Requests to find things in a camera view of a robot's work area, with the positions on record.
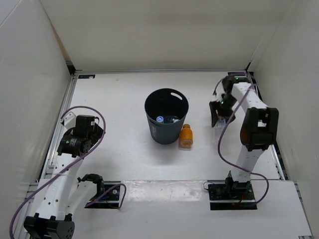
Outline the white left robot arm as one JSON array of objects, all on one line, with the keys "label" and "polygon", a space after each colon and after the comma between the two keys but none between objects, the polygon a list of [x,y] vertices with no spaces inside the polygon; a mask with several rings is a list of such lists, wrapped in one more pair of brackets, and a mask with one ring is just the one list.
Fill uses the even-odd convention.
[{"label": "white left robot arm", "polygon": [[81,156],[100,140],[103,130],[98,117],[67,114],[62,124],[67,129],[58,149],[52,175],[56,177],[45,189],[45,195],[33,216],[23,226],[33,239],[70,239],[74,235],[76,213],[93,199],[104,196],[103,177],[86,174],[77,177]]}]

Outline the orange juice bottle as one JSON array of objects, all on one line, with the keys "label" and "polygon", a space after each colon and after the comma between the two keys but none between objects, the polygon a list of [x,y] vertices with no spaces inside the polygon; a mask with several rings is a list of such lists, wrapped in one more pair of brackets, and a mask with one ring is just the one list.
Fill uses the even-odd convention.
[{"label": "orange juice bottle", "polygon": [[190,149],[193,145],[193,132],[189,124],[184,124],[179,135],[179,147]]}]

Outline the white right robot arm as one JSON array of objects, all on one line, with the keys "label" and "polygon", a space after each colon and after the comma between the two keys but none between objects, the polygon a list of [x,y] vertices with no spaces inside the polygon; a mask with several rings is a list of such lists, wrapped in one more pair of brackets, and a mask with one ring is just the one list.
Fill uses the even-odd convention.
[{"label": "white right robot arm", "polygon": [[231,163],[234,169],[229,171],[224,186],[225,196],[235,199],[248,191],[257,160],[275,143],[279,111],[259,98],[247,77],[226,76],[221,83],[224,92],[218,100],[209,103],[211,125],[223,122],[229,126],[239,108],[245,113],[240,129],[241,151],[236,163]]}]

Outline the clear bottle orange blue label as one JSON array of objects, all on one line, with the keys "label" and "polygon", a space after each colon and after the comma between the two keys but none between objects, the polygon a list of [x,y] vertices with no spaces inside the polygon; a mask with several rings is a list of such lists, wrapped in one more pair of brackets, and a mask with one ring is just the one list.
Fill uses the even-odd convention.
[{"label": "clear bottle orange blue label", "polygon": [[218,118],[216,122],[216,128],[224,128],[226,126],[227,120],[225,118]]}]

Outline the blue label Pocari Sweat bottle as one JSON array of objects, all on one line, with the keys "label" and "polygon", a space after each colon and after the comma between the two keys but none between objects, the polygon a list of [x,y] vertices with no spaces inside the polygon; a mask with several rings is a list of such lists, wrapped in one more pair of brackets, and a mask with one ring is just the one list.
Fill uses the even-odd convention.
[{"label": "blue label Pocari Sweat bottle", "polygon": [[166,124],[171,123],[170,122],[170,116],[158,116],[156,118],[156,122],[158,122],[158,123],[166,123]]}]

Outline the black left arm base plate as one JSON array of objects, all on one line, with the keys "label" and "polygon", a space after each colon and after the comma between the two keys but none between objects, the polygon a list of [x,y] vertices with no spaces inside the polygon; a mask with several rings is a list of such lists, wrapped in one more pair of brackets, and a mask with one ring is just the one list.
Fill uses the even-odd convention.
[{"label": "black left arm base plate", "polygon": [[119,185],[120,182],[105,182],[104,183],[104,191],[108,191],[113,187],[105,196],[103,196],[99,201],[95,202],[92,205],[88,205],[93,201],[96,197],[92,198],[87,205],[86,209],[119,209],[122,186]]}]

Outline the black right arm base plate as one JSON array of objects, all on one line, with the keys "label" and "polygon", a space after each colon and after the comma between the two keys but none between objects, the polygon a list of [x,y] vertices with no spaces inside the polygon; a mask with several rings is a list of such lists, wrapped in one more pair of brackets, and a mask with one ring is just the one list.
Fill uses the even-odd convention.
[{"label": "black right arm base plate", "polygon": [[211,211],[256,210],[257,204],[251,182],[213,183],[206,181]]}]

